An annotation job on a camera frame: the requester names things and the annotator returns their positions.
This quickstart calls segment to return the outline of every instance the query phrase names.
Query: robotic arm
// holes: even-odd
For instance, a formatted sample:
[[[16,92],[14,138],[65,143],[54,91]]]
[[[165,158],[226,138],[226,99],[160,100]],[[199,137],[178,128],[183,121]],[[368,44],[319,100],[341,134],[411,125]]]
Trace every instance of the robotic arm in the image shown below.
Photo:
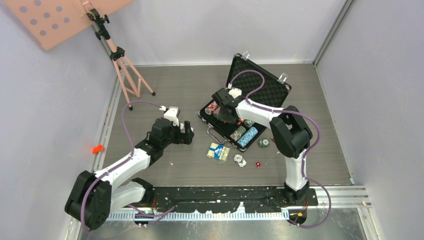
[[[285,197],[290,203],[301,200],[310,185],[305,179],[306,164],[303,162],[303,157],[310,146],[312,132],[305,120],[295,114],[279,113],[282,108],[266,106],[250,99],[249,103],[237,88],[229,91],[221,88],[212,95],[212,98],[220,106],[220,119],[230,123],[237,119],[249,119],[271,129],[275,144],[285,158],[287,171],[284,183]],[[299,112],[294,106],[284,110]]]
[[[194,133],[189,121],[180,123],[178,107],[162,106],[163,117],[156,119],[151,131],[144,140],[135,145],[133,155],[127,154],[114,164],[91,173],[83,171],[75,181],[72,191],[65,205],[65,212],[77,220],[81,220],[83,196],[89,186],[101,175],[103,177],[90,192],[84,211],[84,220],[88,228],[99,228],[109,216],[128,204],[150,204],[154,197],[153,186],[147,181],[135,178],[124,186],[120,186],[135,173],[150,167],[164,153],[170,144],[192,143]],[[110,169],[119,166],[113,172]]]

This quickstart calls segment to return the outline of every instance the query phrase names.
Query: wood grain surface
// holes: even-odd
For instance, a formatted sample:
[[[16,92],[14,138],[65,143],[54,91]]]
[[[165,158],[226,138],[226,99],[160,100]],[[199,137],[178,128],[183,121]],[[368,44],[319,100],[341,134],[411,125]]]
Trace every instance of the wood grain surface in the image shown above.
[[[311,116],[320,125],[321,141],[308,154],[307,175],[325,185],[350,184],[346,162],[314,67],[311,64],[272,64],[262,67],[276,76],[280,76],[283,72],[288,74],[287,82],[292,85],[292,91],[283,106],[296,106],[299,111]],[[244,153],[233,148],[230,150],[227,162],[222,164],[206,157],[213,140],[206,133],[207,125],[202,123],[196,112],[212,99],[211,95],[214,92],[225,86],[229,65],[141,66],[137,69],[156,92],[156,96],[152,96],[142,86],[140,99],[154,101],[167,107],[179,107],[181,111],[179,120],[190,121],[195,136],[191,145],[168,146],[155,164],[138,172],[134,177],[140,177],[158,187],[284,183],[285,160],[281,153],[277,153],[278,150],[273,143],[268,148],[252,144]],[[121,120],[125,104],[124,95],[121,93],[103,167],[121,159],[131,150]],[[136,103],[133,107],[133,111],[125,111],[125,122],[134,144],[137,144],[146,137],[146,132],[151,130],[154,121],[163,114],[157,107],[148,104]],[[314,134],[313,142],[317,132],[313,125],[309,124],[309,127]],[[261,137],[272,137],[271,131],[267,129]],[[245,167],[239,167],[234,163],[235,154],[243,155],[247,161]],[[260,162],[261,167],[255,167],[255,162]]]

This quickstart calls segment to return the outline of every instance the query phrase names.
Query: green poker chip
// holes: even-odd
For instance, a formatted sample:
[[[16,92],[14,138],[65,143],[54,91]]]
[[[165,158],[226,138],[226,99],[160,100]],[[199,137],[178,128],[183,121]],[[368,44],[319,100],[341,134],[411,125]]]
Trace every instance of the green poker chip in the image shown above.
[[[257,143],[261,148],[267,148],[270,146],[270,141],[266,138],[261,138]]]

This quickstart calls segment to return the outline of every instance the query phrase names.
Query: case lid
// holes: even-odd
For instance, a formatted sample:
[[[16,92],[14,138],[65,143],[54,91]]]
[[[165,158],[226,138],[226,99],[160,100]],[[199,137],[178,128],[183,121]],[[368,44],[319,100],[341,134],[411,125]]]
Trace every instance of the case lid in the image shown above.
[[[280,82],[278,77],[249,59],[243,59],[243,56],[240,53],[234,55],[234,58],[232,59],[226,85],[228,85],[235,75],[243,70],[256,70],[265,77],[265,84],[263,87],[259,91],[253,93],[250,96],[250,99],[257,103],[275,108],[280,108],[283,105],[283,102],[289,95],[292,86],[285,82]],[[246,72],[238,76],[232,83],[232,86],[234,88],[241,89],[242,96],[245,97],[250,91],[259,87],[261,83],[261,76],[254,72]]]

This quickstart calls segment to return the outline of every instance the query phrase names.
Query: tripod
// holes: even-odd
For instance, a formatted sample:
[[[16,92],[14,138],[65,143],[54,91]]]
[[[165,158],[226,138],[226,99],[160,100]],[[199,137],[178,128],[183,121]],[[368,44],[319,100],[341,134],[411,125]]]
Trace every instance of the tripod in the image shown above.
[[[120,82],[120,85],[122,87],[123,94],[125,95],[126,102],[127,103],[130,102],[130,97],[128,96],[128,93],[135,95],[137,98],[140,97],[140,89],[141,89],[141,83],[142,82],[147,87],[149,92],[153,96],[155,96],[156,93],[152,90],[152,88],[149,86],[149,84],[145,81],[145,79],[142,77],[142,75],[139,73],[139,71],[137,71],[137,69],[134,67],[133,63],[130,61],[130,59],[128,59],[128,57],[125,56],[125,50],[122,49],[119,46],[115,46],[114,41],[112,41],[112,38],[109,35],[109,32],[105,27],[105,22],[109,23],[108,16],[104,15],[104,17],[101,17],[99,12],[95,8],[91,9],[90,12],[87,13],[87,16],[91,21],[95,22],[96,25],[98,26],[99,30],[95,33],[95,36],[99,40],[101,40],[102,37],[103,37],[104,40],[106,41],[107,45],[110,48],[110,51],[111,51],[110,59],[113,61],[113,65],[115,67],[116,74],[118,75],[119,82]],[[133,78],[131,77],[130,73],[128,72],[127,67],[125,66],[124,60],[129,65],[129,67],[134,71],[134,73],[137,75],[137,77],[138,77],[137,86],[134,83]],[[120,69],[123,70],[123,73],[124,73],[126,79],[128,79],[129,85],[131,86],[132,89],[129,89],[128,87],[125,86],[124,79],[122,78],[122,76],[120,74]],[[133,106],[131,104],[129,105],[128,108],[131,111],[133,110]]]

